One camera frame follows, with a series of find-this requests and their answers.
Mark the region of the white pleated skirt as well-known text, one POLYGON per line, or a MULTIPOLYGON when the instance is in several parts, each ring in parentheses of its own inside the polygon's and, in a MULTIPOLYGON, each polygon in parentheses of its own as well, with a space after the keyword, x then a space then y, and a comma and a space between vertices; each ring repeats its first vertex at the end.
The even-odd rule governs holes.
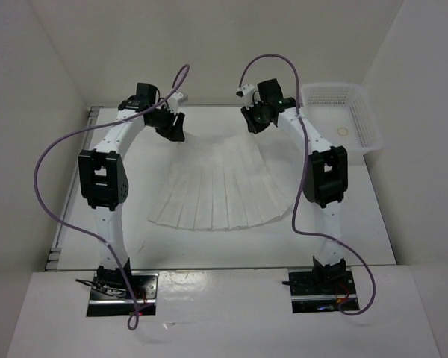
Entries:
POLYGON ((290 206, 254 135, 187 134, 148 220, 179 230, 239 230, 280 219, 290 206))

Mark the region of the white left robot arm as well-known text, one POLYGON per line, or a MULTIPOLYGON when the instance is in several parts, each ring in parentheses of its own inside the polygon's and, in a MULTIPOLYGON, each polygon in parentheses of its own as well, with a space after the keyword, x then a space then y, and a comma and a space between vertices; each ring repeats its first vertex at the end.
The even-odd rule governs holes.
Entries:
POLYGON ((184 93, 175 92, 164 101, 156 86, 138 83, 136 94, 118 106, 116 120, 104 138, 78 155, 81 195, 92 209, 102 244, 93 284, 117 298, 127 297, 134 288, 122 229, 122 209, 129 192, 124 157, 146 127, 170 142, 183 142, 185 115, 179 108, 186 100, 184 93))

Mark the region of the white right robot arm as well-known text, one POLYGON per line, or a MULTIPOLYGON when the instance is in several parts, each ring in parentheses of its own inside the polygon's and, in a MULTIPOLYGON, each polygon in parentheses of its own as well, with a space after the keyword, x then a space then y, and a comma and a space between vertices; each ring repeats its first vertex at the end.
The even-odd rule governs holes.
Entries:
POLYGON ((303 111, 296 109, 296 99, 284 97, 275 78, 256 86, 241 84, 236 95, 243 99, 241 113, 249 132, 259 134, 273 124, 291 138, 304 156, 304 182, 299 192, 312 205, 315 231, 321 242, 313 255, 311 277, 290 286, 327 294, 339 287, 346 272, 343 248, 336 240, 341 238, 340 209, 348 189, 347 151, 323 138, 303 111))

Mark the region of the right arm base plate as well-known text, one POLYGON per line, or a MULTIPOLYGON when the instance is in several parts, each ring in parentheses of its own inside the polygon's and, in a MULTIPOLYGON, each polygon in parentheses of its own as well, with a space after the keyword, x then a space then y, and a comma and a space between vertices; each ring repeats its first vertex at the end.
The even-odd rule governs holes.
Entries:
POLYGON ((310 268, 290 269, 282 284, 290 290, 292 312, 325 313, 360 310, 358 296, 350 270, 328 283, 318 283, 310 268))

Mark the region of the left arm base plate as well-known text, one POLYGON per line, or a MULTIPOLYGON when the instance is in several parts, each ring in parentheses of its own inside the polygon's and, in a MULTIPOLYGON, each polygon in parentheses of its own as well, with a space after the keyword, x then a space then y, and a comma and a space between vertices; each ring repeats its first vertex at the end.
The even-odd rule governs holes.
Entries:
MULTIPOLYGON (((134 271, 131 285, 140 307, 140 316, 155 316, 158 296, 157 272, 134 271)), ((134 302, 126 288, 112 288, 104 283, 92 280, 76 279, 90 289, 87 305, 87 317, 117 317, 134 314, 134 302)))

